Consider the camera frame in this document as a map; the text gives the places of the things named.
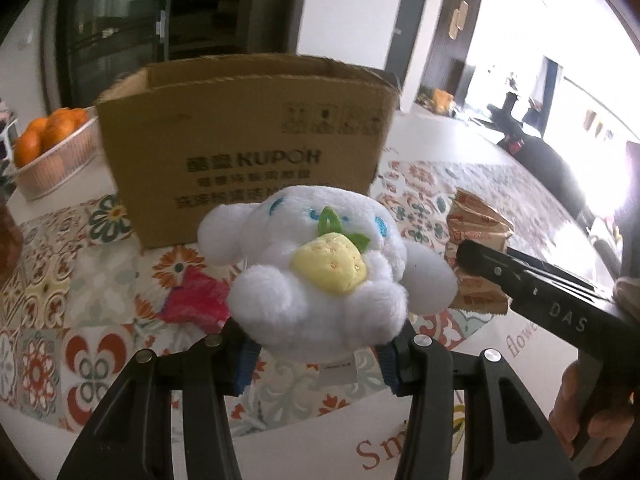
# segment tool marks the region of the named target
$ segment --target basket of oranges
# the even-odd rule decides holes
[[[94,158],[97,121],[94,108],[60,108],[31,121],[14,145],[15,183],[27,200],[50,193]]]

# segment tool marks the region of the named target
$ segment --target plush toy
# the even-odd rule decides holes
[[[213,265],[246,258],[227,304],[274,355],[334,362],[391,341],[407,309],[447,308],[458,284],[444,259],[400,236],[386,208],[333,187],[287,187],[258,204],[221,205],[198,229]]]

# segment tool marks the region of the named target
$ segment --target white plastic basket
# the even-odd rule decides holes
[[[16,170],[14,179],[27,200],[35,200],[59,188],[82,170],[97,153],[100,126],[95,108],[86,108],[89,120],[65,140]]]

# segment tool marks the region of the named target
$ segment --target patterned tablecloth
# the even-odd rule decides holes
[[[402,160],[387,148],[372,196],[402,235],[444,251],[456,186],[477,193],[516,229],[511,245],[538,257],[571,231],[574,252],[591,251],[564,209],[524,168]],[[142,250],[117,196],[26,222],[22,260],[1,291],[0,401],[44,423],[78,432],[133,353],[187,349],[204,334],[156,316],[187,266],[233,280],[238,267],[209,267],[195,244]],[[446,310],[413,318],[415,329],[453,348],[491,316]],[[385,387],[371,350],[356,353],[358,383],[321,387],[318,366],[260,355],[253,383],[228,400],[242,435],[324,415]],[[180,396],[172,402],[179,415]],[[180,417],[172,430],[182,437]]]

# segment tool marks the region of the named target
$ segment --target red plush object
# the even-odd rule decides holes
[[[229,318],[227,282],[207,276],[196,267],[184,271],[182,286],[175,287],[158,314],[166,323],[193,323],[207,334],[217,334]]]

